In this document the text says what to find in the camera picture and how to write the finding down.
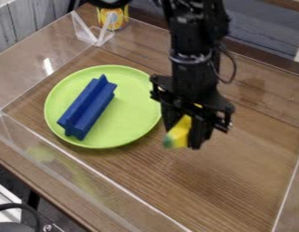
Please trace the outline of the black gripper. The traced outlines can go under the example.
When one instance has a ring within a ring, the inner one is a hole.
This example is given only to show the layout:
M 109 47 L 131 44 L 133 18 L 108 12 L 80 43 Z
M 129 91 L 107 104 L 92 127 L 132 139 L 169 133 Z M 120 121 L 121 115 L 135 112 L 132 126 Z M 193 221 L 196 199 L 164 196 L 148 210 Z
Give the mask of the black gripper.
M 151 98 L 161 104 L 163 123 L 171 130 L 183 117 L 192 117 L 188 147 L 201 148 L 213 130 L 228 132 L 235 105 L 217 90 L 217 84 L 231 83 L 220 76 L 220 58 L 184 60 L 172 57 L 172 75 L 153 74 Z

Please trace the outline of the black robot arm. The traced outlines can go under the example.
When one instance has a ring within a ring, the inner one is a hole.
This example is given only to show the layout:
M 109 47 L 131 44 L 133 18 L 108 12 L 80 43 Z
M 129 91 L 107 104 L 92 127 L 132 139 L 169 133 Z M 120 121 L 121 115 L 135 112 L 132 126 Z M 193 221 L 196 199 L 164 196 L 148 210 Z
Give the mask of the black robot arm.
M 230 17 L 223 0 L 161 0 L 171 33 L 172 74 L 149 77 L 151 98 L 160 103 L 164 145 L 197 150 L 213 131 L 232 126 L 235 105 L 217 90 L 234 79 L 220 74 Z

